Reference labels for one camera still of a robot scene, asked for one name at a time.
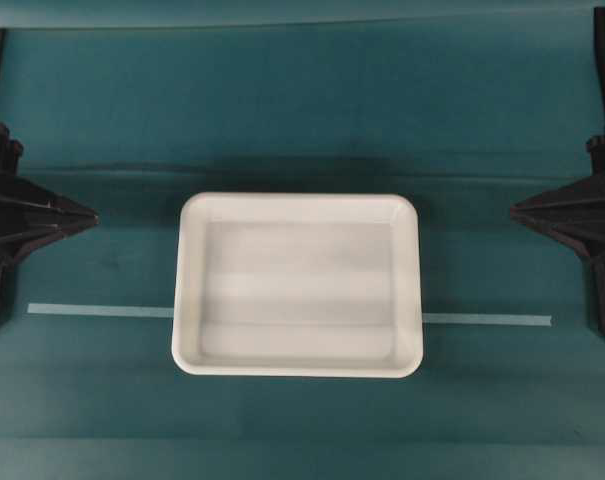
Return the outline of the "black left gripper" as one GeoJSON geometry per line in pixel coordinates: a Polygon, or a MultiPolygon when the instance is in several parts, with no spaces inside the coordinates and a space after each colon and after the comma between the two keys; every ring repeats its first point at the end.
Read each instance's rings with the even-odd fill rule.
{"type": "MultiPolygon", "coordinates": [[[[99,223],[98,214],[91,208],[58,195],[29,180],[16,177],[18,162],[22,154],[23,145],[18,140],[11,139],[9,129],[3,123],[0,123],[0,193],[3,181],[12,179],[11,199],[19,205],[48,213],[55,212],[81,218],[64,220],[56,224],[30,226],[25,233],[18,234],[15,239],[1,242],[0,309],[3,281],[8,266],[13,267],[21,263],[34,251],[91,229],[99,223]]],[[[0,235],[6,223],[1,218],[1,214],[7,207],[8,202],[0,199],[0,235]]]]}

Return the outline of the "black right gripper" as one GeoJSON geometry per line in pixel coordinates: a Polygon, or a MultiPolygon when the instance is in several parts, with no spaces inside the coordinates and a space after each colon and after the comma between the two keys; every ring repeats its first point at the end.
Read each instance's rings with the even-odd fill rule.
{"type": "Polygon", "coordinates": [[[593,270],[598,328],[605,336],[605,135],[587,143],[592,173],[512,205],[510,218],[535,233],[573,250],[593,270]],[[589,233],[563,220],[590,220],[589,233]]]}

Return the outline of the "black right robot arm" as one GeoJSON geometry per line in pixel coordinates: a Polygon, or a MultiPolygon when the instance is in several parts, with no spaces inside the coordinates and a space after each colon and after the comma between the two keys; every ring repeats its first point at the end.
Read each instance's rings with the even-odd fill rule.
{"type": "MultiPolygon", "coordinates": [[[[605,7],[593,17],[594,53],[605,113],[605,7]]],[[[592,174],[513,205],[512,220],[570,248],[590,266],[596,286],[598,328],[605,336],[605,129],[586,150],[592,174]]]]}

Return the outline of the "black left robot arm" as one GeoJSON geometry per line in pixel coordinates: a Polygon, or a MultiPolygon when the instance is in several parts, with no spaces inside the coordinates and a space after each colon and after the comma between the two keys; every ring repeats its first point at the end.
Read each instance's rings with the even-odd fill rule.
{"type": "MultiPolygon", "coordinates": [[[[6,31],[0,28],[0,67],[6,31]]],[[[98,224],[98,214],[18,175],[23,145],[0,123],[0,311],[9,270],[31,253],[98,224]]]]}

